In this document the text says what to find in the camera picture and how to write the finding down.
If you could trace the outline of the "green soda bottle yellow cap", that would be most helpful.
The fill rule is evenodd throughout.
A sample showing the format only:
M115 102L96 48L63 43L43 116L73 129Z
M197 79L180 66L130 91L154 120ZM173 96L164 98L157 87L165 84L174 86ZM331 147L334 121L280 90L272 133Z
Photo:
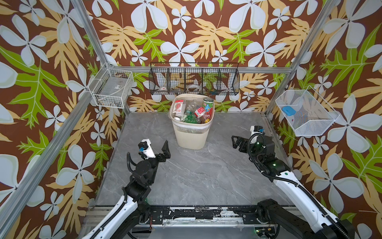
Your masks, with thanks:
M183 122L184 123L193 123L193 124L200 124L201 123L200 119L197 118L195 113L191 112L191 111L185 111Z

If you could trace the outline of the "guava juice bottle pink label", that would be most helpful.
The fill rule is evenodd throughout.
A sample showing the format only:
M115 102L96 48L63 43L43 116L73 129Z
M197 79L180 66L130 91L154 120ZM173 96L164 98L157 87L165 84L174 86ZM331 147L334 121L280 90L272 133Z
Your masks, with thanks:
M175 117L181 118L184 115L185 111L185 100L176 100L174 101L172 114Z

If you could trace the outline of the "clear bottle red label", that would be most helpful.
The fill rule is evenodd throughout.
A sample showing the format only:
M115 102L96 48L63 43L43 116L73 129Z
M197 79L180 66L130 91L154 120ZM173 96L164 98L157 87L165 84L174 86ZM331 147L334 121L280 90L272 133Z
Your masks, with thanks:
M195 116L199 123L208 123L211 121L210 114L205 110L204 107L199 107L195 111Z

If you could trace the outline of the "red label drink bottle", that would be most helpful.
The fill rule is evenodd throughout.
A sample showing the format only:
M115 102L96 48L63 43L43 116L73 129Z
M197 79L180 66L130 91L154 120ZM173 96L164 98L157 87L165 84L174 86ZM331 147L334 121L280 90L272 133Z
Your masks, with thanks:
M207 97L203 99L204 109L206 111L206 116L211 118L214 112L214 99Z

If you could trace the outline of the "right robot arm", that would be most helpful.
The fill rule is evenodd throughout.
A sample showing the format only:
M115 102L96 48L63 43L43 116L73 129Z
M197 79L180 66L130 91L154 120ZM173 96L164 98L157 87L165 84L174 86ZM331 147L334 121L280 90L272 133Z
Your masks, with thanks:
M271 137L256 132L250 138L232 136L232 146L248 154L260 173L279 187L303 218L284 209L273 199L257 203L256 219L275 223L299 239L353 239L356 232L348 220L327 210L296 178L286 163L276 157Z

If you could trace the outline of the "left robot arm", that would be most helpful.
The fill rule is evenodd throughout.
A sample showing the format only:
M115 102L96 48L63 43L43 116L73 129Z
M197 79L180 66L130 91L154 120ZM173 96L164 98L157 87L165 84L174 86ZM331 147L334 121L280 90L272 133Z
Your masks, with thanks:
M141 161L133 162L130 153L126 156L131 175L130 182L122 187L123 195L101 222L84 236L85 239L122 239L136 225L151 220L151 206L145 199L151 192L159 163L171 158L171 153L167 140L158 154L154 153L149 139L142 140L138 147Z

